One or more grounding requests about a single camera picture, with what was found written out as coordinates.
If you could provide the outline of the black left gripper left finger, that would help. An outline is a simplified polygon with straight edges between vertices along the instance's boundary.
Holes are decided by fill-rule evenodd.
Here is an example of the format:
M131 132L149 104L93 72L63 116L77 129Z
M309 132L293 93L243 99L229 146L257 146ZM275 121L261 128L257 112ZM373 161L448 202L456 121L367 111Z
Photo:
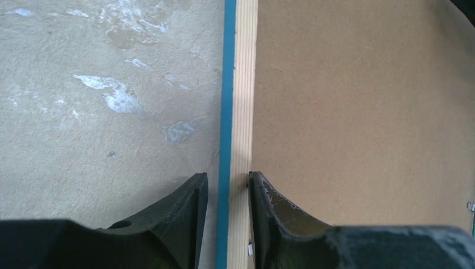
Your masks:
M109 228L66 219L1 222L2 268L197 268L208 178L178 189Z

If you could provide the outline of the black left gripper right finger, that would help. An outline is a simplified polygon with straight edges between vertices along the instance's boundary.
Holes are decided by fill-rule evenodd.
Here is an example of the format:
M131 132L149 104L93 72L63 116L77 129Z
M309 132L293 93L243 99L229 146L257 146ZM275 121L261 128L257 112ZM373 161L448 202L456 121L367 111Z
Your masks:
M332 226L249 173L256 268L473 268L474 238L453 226Z

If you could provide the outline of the brown frame backing board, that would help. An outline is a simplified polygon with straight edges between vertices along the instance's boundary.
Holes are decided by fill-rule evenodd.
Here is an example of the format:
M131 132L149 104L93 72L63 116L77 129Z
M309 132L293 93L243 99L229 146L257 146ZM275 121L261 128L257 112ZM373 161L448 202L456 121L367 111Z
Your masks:
M471 235L473 1L260 1L252 172L332 226Z

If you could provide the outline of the blue wooden picture frame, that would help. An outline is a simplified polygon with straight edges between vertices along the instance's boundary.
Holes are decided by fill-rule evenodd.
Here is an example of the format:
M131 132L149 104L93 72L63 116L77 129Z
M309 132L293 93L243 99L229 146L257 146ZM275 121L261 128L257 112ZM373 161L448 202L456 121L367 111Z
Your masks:
M248 268L258 1L225 1L216 268Z

